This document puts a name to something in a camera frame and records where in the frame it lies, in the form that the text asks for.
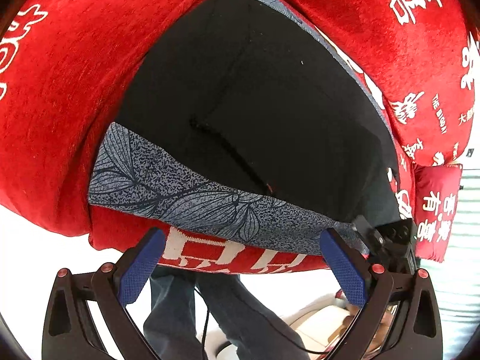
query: white floor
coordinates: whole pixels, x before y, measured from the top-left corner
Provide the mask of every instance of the white floor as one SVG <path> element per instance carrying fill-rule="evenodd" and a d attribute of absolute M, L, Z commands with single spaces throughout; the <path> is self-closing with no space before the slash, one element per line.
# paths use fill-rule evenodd
<path fill-rule="evenodd" d="M 116 250 L 96 251 L 87 235 L 67 238 L 47 232 L 0 206 L 0 312 L 9 328 L 32 360 L 41 360 L 45 309 L 55 275 L 68 267 L 72 273 L 96 271 L 105 262 L 115 262 Z M 295 274 L 243 275 L 246 287 L 278 315 L 291 314 L 317 297 L 339 289 L 331 271 Z M 196 302 L 197 330 L 203 330 L 206 307 Z M 109 354 L 122 360 L 97 304 L 91 302 L 92 315 Z M 142 329 L 150 312 L 150 286 L 143 289 L 135 304 L 127 307 Z M 212 318 L 208 329 L 217 324 Z"/>

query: black cable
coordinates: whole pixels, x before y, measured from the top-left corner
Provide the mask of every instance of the black cable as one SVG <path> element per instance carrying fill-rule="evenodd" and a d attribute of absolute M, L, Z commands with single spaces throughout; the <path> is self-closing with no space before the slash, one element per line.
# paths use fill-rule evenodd
<path fill-rule="evenodd" d="M 240 155 L 232 144 L 219 132 L 207 124 L 200 124 L 195 118 L 190 119 L 190 126 L 196 128 L 202 133 L 210 135 L 217 143 L 230 155 L 230 157 L 237 163 L 247 176 L 250 178 L 253 184 L 262 191 L 263 195 L 275 197 L 275 193 L 272 187 L 263 181 L 260 176 L 254 171 L 250 164 Z"/>
<path fill-rule="evenodd" d="M 270 319 L 264 315 L 261 311 L 253 308 L 252 306 L 250 306 L 245 300 L 243 300 L 240 296 L 238 296 L 235 291 L 232 291 L 232 293 L 234 294 L 234 296 L 240 301 L 242 302 L 244 305 L 246 305 L 249 309 L 253 310 L 253 311 L 256 311 L 257 314 L 261 315 L 263 317 L 263 319 L 265 319 L 267 322 L 268 322 L 268 325 L 270 325 L 270 327 L 272 327 L 274 330 L 276 330 L 277 333 L 279 333 L 282 337 L 284 337 L 285 340 L 287 340 L 288 342 L 290 342 L 291 344 L 293 344 L 294 346 L 296 346 L 298 349 L 300 350 L 303 350 L 304 352 L 307 352 L 307 353 L 311 353 L 311 354 L 314 354 L 314 355 L 328 355 L 330 352 L 316 352 L 314 350 L 309 350 L 309 349 L 306 349 L 305 347 L 303 346 L 300 346 L 298 345 L 295 341 L 291 340 L 286 334 L 280 332 L 280 330 L 278 330 L 275 325 L 270 321 Z"/>
<path fill-rule="evenodd" d="M 205 305 L 207 306 L 207 316 L 205 317 L 205 325 L 203 326 L 203 334 L 202 334 L 202 360 L 208 360 L 207 355 L 205 353 L 205 340 L 207 338 L 207 327 L 208 327 L 208 318 L 210 316 L 210 308 L 208 307 L 207 303 L 205 302 L 205 298 L 200 293 L 200 291 L 194 287 L 194 290 L 200 297 L 203 299 Z"/>
<path fill-rule="evenodd" d="M 200 295 L 200 297 L 203 299 L 203 301 L 205 302 L 205 298 L 203 298 L 203 295 L 200 293 L 199 290 L 197 290 L 197 288 L 195 288 L 195 292 L 198 293 L 198 295 Z M 293 344 L 294 346 L 296 346 L 298 349 L 300 350 L 303 350 L 304 352 L 307 352 L 307 353 L 311 353 L 311 354 L 314 354 L 314 355 L 328 355 L 330 352 L 327 351 L 327 352 L 316 352 L 314 350 L 309 350 L 309 349 L 306 349 L 305 347 L 303 346 L 300 346 L 298 345 L 296 342 L 294 342 L 293 340 L 291 340 L 287 335 L 285 335 L 284 333 L 280 332 L 280 330 L 277 329 L 277 327 L 275 325 L 273 325 L 273 323 L 270 321 L 270 319 L 264 315 L 261 311 L 258 311 L 257 309 L 254 309 L 252 306 L 250 306 L 245 300 L 243 300 L 240 296 L 238 296 L 235 291 L 232 291 L 232 293 L 234 294 L 234 296 L 240 301 L 242 302 L 244 305 L 246 305 L 249 309 L 257 312 L 258 314 L 260 314 L 267 322 L 268 322 L 268 325 L 270 325 L 270 327 L 273 328 L 273 330 L 275 330 L 277 333 L 279 333 L 282 337 L 284 337 L 284 339 L 286 339 L 288 342 L 290 342 L 291 344 Z M 202 335 L 202 360 L 207 360 L 205 358 L 205 339 L 206 339 L 206 335 L 207 335 L 207 325 L 208 325 L 208 316 L 210 315 L 210 309 L 208 308 L 207 306 L 207 317 L 205 319 L 205 327 L 203 328 L 203 335 Z"/>

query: red pillow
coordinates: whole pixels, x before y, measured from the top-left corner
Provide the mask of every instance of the red pillow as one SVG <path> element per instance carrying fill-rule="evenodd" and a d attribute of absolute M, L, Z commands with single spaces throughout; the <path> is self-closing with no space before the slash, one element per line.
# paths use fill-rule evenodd
<path fill-rule="evenodd" d="M 417 257 L 443 262 L 457 211 L 462 165 L 416 166 Z"/>

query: jeans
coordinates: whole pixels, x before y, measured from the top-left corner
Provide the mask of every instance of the jeans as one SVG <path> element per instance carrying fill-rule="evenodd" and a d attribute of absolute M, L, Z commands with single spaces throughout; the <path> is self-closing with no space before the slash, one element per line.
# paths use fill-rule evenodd
<path fill-rule="evenodd" d="M 152 312 L 143 331 L 161 360 L 201 360 L 195 334 L 194 287 L 234 344 L 240 360 L 308 360 L 300 336 L 267 309 L 238 275 L 199 273 L 157 266 L 150 277 Z"/>

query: red fabric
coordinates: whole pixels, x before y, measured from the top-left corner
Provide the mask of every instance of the red fabric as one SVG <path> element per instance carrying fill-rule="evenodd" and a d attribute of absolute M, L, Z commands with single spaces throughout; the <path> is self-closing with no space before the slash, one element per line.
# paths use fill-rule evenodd
<path fill-rule="evenodd" d="M 90 174 L 98 146 L 143 56 L 201 1 L 25 3 L 0 43 L 2 205 L 49 231 L 67 236 L 90 233 L 96 248 L 124 250 L 135 244 L 146 230 L 143 219 L 132 220 L 135 225 L 126 230 L 120 212 L 100 214 L 100 209 L 89 207 Z M 430 164 L 438 151 L 450 158 L 456 142 L 461 154 L 471 121 L 455 125 L 458 114 L 473 104 L 473 91 L 459 89 L 466 70 L 460 63 L 467 34 L 456 0 L 441 0 L 442 8 L 435 0 L 426 2 L 426 9 L 414 9 L 416 24 L 410 20 L 403 25 L 390 9 L 390 0 L 282 1 L 368 73 L 382 90 L 390 117 L 389 102 L 425 91 L 415 119 L 405 126 L 393 120 L 402 145 L 417 137 L 423 140 L 424 149 L 415 155 L 418 163 Z M 435 133 L 438 119 L 429 109 L 435 93 L 449 121 L 448 132 L 441 136 Z"/>
<path fill-rule="evenodd" d="M 90 234 L 96 249 L 116 245 L 124 251 L 135 245 L 146 230 L 156 226 L 166 235 L 165 253 L 161 264 L 225 273 L 299 272 L 327 267 L 321 256 L 277 252 L 242 245 L 208 235 L 191 233 L 170 227 L 158 220 L 139 218 L 104 207 L 90 208 L 92 222 L 98 234 Z"/>
<path fill-rule="evenodd" d="M 462 166 L 415 168 L 417 257 L 443 262 L 457 212 Z"/>
<path fill-rule="evenodd" d="M 395 149 L 398 158 L 398 173 L 400 185 L 397 186 L 395 194 L 398 201 L 398 210 L 404 218 L 415 217 L 415 175 L 413 164 L 405 155 L 401 145 L 395 140 Z"/>

